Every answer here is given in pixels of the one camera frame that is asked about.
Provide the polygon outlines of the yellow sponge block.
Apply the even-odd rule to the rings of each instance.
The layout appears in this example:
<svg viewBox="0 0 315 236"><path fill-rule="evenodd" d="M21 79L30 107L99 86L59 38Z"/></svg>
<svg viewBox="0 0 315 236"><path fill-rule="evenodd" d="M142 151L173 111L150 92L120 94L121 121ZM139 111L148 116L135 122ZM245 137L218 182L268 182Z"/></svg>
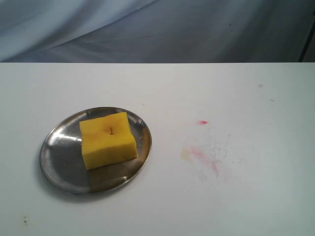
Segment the yellow sponge block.
<svg viewBox="0 0 315 236"><path fill-rule="evenodd" d="M79 122L86 170L119 164L138 157L127 113Z"/></svg>

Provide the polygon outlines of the orange liquid spill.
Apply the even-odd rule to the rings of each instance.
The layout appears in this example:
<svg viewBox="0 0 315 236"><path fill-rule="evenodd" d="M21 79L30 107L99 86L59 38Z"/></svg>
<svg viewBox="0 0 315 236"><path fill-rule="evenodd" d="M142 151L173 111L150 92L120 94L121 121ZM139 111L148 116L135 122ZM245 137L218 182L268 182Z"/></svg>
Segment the orange liquid spill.
<svg viewBox="0 0 315 236"><path fill-rule="evenodd" d="M187 131L181 159L190 164L193 174L201 182L208 181L211 186L226 184L232 134L207 120L196 121Z"/></svg>

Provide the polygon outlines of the round stainless steel plate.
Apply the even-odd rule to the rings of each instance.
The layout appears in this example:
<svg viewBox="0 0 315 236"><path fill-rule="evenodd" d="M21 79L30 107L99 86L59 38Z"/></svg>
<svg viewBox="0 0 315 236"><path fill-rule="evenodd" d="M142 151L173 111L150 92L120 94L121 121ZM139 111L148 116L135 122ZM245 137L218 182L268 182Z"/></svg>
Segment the round stainless steel plate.
<svg viewBox="0 0 315 236"><path fill-rule="evenodd" d="M81 196L113 191L130 182L144 167L152 148L152 136L145 121L133 112L127 112L138 158L90 171L85 169L79 128L83 120L124 111L116 107L90 108L71 115L52 129L39 155L46 178L64 192Z"/></svg>

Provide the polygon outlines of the grey fabric backdrop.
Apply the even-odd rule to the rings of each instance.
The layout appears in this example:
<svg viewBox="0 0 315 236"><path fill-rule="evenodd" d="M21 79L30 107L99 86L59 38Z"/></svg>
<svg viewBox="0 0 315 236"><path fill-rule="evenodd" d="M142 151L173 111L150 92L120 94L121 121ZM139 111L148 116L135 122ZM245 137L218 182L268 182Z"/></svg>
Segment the grey fabric backdrop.
<svg viewBox="0 0 315 236"><path fill-rule="evenodd" d="M312 0L3 0L2 62L297 62Z"/></svg>

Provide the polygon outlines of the black stand pole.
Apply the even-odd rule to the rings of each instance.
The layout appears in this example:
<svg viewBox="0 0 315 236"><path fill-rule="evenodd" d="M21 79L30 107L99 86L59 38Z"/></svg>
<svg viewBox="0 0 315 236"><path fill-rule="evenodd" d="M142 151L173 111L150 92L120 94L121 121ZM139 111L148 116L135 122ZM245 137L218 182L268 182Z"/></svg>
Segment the black stand pole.
<svg viewBox="0 0 315 236"><path fill-rule="evenodd" d="M307 50L308 50L308 48L310 46L311 40L312 40L312 38L314 36L314 33L315 33L315 23L313 22L313 24L311 26L311 29L310 29L310 32L308 34L308 37L307 37L307 39L305 41L305 44L304 44L303 49L301 51L301 54L299 56L298 62L302 62L304 60L304 57L305 57L305 55L307 53Z"/></svg>

